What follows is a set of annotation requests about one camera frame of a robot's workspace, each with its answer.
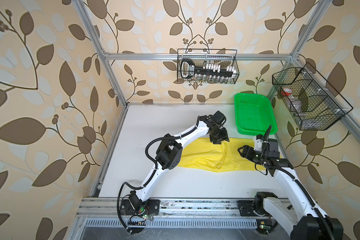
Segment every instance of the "cloth fold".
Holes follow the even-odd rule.
[[[254,171],[254,163],[242,158],[237,151],[244,145],[254,146],[252,139],[230,138],[221,145],[212,144],[209,138],[201,137],[183,149],[180,167],[203,169],[212,172],[227,172],[237,170]]]

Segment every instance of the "wire mesh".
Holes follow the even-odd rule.
[[[236,53],[237,50],[226,49],[178,49],[177,79],[189,83],[235,84],[240,74]]]
[[[305,65],[303,68],[282,70],[272,75],[272,84],[300,130],[326,130],[353,107],[315,70],[325,79],[326,87],[318,84],[312,77],[312,69],[312,66],[307,68]],[[328,87],[336,92],[331,93]],[[346,106],[337,104],[335,96],[344,100]]]

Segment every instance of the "wrinkled yellow fabric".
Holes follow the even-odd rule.
[[[230,138],[221,145],[212,144],[209,138],[201,137],[183,149],[180,167],[203,169],[212,172],[227,172],[237,170],[254,171],[254,163],[242,158],[237,149],[244,145],[254,147],[252,139]]]

